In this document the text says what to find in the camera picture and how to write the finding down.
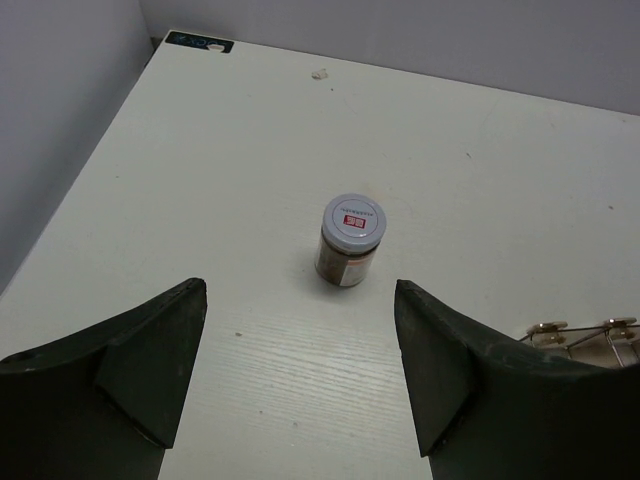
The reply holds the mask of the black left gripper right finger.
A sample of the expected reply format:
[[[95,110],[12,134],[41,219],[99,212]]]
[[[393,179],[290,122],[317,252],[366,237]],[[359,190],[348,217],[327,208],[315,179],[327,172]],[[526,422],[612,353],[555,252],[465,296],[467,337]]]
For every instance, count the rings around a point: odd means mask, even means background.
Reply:
[[[521,343],[396,284],[419,452],[435,479],[635,479],[639,363],[603,368]]]

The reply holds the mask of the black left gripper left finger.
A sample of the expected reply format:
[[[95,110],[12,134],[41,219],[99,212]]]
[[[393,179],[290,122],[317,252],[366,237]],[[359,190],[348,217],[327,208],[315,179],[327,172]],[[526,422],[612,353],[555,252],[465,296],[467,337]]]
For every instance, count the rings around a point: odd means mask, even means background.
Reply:
[[[207,312],[204,280],[1,362],[4,479],[156,479]]]

